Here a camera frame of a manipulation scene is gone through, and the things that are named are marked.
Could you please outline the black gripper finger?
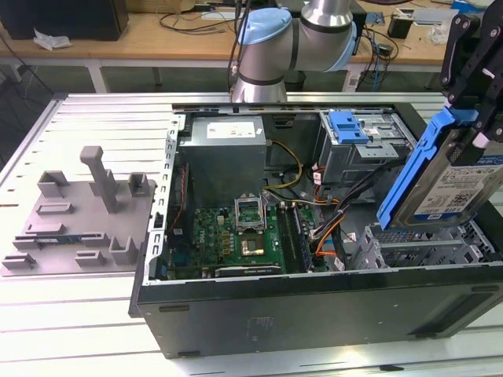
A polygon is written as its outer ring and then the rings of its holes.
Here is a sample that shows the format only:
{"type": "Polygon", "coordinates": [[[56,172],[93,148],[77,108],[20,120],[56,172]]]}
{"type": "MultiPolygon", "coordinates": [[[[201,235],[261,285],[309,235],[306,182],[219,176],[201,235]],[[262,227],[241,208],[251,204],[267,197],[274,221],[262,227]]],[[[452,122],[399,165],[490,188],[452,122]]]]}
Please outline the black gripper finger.
{"type": "Polygon", "coordinates": [[[482,73],[488,78],[475,128],[473,145],[485,148],[490,141],[502,142],[502,37],[494,37],[494,47],[484,60],[482,73]]]}
{"type": "Polygon", "coordinates": [[[482,69],[494,39],[481,39],[482,20],[483,14],[458,14],[450,24],[440,82],[448,103],[455,108],[482,102],[488,87],[482,69]]]}

